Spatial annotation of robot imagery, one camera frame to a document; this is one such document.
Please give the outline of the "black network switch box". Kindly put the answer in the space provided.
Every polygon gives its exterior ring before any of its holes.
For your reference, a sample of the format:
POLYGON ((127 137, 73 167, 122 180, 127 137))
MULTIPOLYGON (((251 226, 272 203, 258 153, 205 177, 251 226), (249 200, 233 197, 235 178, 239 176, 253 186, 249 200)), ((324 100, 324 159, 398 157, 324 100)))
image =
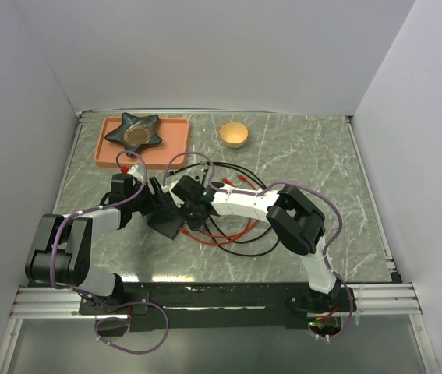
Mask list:
POLYGON ((179 213, 177 206, 173 203, 163 206, 152 213, 150 219, 147 221, 147 225, 159 234, 173 240, 179 233, 179 229, 184 225, 184 222, 184 218, 179 213))

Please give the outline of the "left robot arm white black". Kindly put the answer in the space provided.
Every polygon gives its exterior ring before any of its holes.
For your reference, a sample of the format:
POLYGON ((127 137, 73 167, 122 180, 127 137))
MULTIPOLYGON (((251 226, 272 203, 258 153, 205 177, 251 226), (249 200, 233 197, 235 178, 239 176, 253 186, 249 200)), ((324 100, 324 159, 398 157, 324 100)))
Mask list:
POLYGON ((31 282, 55 289, 72 288, 92 298, 106 312, 119 312, 126 303, 122 278, 91 263, 97 238, 124 228, 134 213, 157 213, 173 200, 155 177, 115 174, 101 204, 69 215, 41 217, 25 264, 31 282))

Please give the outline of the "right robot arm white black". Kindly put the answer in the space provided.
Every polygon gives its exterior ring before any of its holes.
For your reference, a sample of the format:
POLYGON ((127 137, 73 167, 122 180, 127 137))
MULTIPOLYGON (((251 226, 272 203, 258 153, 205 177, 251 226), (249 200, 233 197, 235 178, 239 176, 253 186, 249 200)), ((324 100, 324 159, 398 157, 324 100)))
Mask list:
POLYGON ((226 184, 203 186, 183 176, 170 184, 169 192, 193 230, 210 216, 237 216, 269 224, 280 243, 300 257, 311 305, 327 311, 338 303, 341 282, 325 253, 325 216, 297 186, 248 190, 226 184))

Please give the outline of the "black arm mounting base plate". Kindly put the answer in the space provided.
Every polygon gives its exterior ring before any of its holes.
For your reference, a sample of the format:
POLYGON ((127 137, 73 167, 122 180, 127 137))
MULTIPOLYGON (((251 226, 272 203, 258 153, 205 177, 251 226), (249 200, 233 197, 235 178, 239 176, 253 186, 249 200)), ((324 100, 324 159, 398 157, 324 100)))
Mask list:
POLYGON ((124 283, 115 298, 83 297, 82 316, 129 318, 132 332, 172 329, 283 326, 305 329, 311 315, 336 316, 357 309, 351 288, 330 294, 306 282, 124 283))

